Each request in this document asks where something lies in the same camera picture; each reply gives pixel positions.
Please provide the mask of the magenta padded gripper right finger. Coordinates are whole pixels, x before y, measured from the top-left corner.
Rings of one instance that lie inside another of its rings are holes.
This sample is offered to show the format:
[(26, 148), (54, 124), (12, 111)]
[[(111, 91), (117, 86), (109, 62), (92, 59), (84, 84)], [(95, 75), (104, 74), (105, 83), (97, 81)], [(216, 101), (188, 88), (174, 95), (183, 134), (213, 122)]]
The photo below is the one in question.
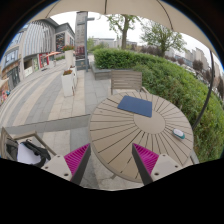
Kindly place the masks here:
[(144, 185), (168, 176), (182, 166), (167, 154), (156, 154), (138, 144), (132, 144), (132, 154)]

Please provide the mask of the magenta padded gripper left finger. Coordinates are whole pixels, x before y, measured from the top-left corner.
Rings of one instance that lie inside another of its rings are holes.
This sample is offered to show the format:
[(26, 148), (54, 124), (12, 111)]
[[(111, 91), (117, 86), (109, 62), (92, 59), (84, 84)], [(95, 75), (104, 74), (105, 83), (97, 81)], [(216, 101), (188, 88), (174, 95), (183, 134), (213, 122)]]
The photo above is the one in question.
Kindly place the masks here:
[(90, 155), (90, 144), (86, 144), (65, 156), (54, 156), (42, 167), (42, 169), (79, 185), (83, 178)]

